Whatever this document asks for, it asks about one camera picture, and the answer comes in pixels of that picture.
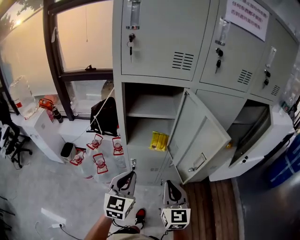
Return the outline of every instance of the red label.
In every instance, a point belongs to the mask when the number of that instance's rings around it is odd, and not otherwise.
[[[21,102],[18,102],[18,103],[16,104],[16,106],[17,106],[17,108],[22,107],[22,103],[21,103]]]

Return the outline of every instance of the power strip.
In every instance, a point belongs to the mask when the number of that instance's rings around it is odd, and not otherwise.
[[[56,224],[52,224],[52,228],[60,228],[60,225],[61,227],[65,226],[63,223],[56,223]]]

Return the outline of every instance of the wooden floor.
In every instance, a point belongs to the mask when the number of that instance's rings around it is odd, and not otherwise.
[[[189,240],[238,240],[238,218],[230,180],[188,183],[191,221]]]

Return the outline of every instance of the open locker door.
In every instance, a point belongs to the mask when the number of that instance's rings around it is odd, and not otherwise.
[[[204,103],[185,89],[168,150],[183,184],[230,141],[230,136]]]

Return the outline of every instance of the yellow object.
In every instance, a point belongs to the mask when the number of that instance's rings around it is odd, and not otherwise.
[[[229,142],[228,144],[227,144],[227,146],[226,146],[226,148],[228,148],[228,149],[230,149],[230,148],[232,148],[233,147],[233,143],[232,142]]]
[[[164,152],[167,147],[168,138],[167,134],[153,131],[149,149]]]

